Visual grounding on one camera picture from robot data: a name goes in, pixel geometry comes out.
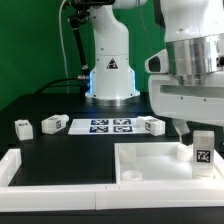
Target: black cable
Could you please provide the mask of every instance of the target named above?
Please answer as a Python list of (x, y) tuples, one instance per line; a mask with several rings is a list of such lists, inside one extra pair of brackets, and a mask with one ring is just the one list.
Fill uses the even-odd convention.
[(51, 85), (53, 84), (57, 84), (60, 82), (66, 82), (66, 81), (70, 81), (70, 80), (78, 80), (78, 78), (74, 77), (74, 78), (65, 78), (65, 79), (57, 79), (55, 81), (49, 82), (46, 85), (44, 85), (43, 87), (41, 87), (40, 89), (38, 89), (35, 94), (41, 94), (45, 89), (49, 88)]
[(49, 88), (57, 88), (57, 87), (70, 87), (70, 86), (77, 86), (77, 87), (81, 87), (81, 86), (85, 86), (85, 85), (56, 85), (56, 86), (48, 86), (46, 87), (46, 89), (49, 89)]

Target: cube with marker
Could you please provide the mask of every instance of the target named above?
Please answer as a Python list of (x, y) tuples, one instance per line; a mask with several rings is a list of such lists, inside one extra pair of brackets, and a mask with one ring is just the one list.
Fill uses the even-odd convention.
[(15, 121), (15, 130), (20, 141), (33, 139), (33, 127), (28, 120)]
[(157, 118), (151, 116), (137, 117), (136, 123), (137, 126), (140, 128), (145, 128), (154, 136), (165, 134), (166, 123)]
[(69, 121), (67, 115), (54, 115), (41, 122), (42, 133), (54, 134), (66, 127), (66, 123)]
[(193, 178), (213, 177), (214, 144), (213, 131), (194, 131)]

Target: warning label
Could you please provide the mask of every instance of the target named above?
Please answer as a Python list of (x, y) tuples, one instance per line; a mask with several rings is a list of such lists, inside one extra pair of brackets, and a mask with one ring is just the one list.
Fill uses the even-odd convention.
[(109, 65), (107, 66), (107, 69), (118, 69), (117, 64), (113, 58), (111, 59)]

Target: cable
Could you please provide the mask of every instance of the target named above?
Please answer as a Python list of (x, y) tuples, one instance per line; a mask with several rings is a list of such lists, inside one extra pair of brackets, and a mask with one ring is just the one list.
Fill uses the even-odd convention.
[(140, 1), (141, 0), (138, 0), (138, 7), (139, 7), (139, 14), (140, 14), (140, 18), (141, 18), (142, 28), (144, 30), (145, 37), (146, 37), (146, 40), (147, 40), (148, 45), (149, 45), (149, 49), (151, 50), (152, 54), (154, 55), (154, 51), (152, 49), (152, 44), (151, 44), (150, 38), (148, 36), (147, 30), (146, 30), (146, 27), (145, 27), (145, 22), (144, 22), (144, 18), (143, 18), (143, 15), (142, 15), (142, 7), (141, 7), (141, 2)]
[(63, 2), (61, 3), (59, 13), (58, 13), (58, 20), (59, 20), (59, 34), (60, 34), (61, 49), (62, 49), (63, 60), (64, 60), (65, 75), (66, 75), (66, 78), (68, 79), (68, 66), (67, 66), (67, 58), (65, 54), (65, 46), (64, 46), (64, 38), (63, 38), (63, 32), (62, 32), (62, 22), (61, 22), (62, 9), (66, 1), (67, 0), (63, 0)]
[(74, 77), (74, 78), (66, 78), (66, 79), (58, 79), (52, 82), (47, 83), (46, 85), (44, 85), (43, 87), (41, 87), (40, 89), (38, 89), (35, 94), (41, 94), (46, 88), (49, 88), (51, 85), (53, 84), (57, 84), (60, 82), (66, 82), (66, 81), (70, 81), (70, 80), (78, 80), (78, 78)]

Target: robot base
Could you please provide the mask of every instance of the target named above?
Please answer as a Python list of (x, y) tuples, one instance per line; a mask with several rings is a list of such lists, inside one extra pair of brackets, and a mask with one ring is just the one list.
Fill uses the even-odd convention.
[(136, 91), (129, 98), (124, 99), (99, 99), (92, 94), (86, 93), (86, 102), (102, 106), (124, 106), (132, 103), (138, 103), (140, 101), (140, 92)]

